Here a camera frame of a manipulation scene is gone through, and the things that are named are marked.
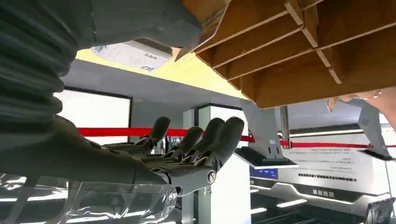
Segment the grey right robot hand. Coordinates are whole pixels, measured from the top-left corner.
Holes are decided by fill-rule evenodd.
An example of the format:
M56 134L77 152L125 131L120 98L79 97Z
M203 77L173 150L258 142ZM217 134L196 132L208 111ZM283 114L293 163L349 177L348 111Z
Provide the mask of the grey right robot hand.
M215 181L244 121L211 120L203 138L152 155L170 120L134 144L99 145L61 117L79 50L148 39L199 44L201 22L180 0L3 0L0 3L0 221L159 223L177 197Z

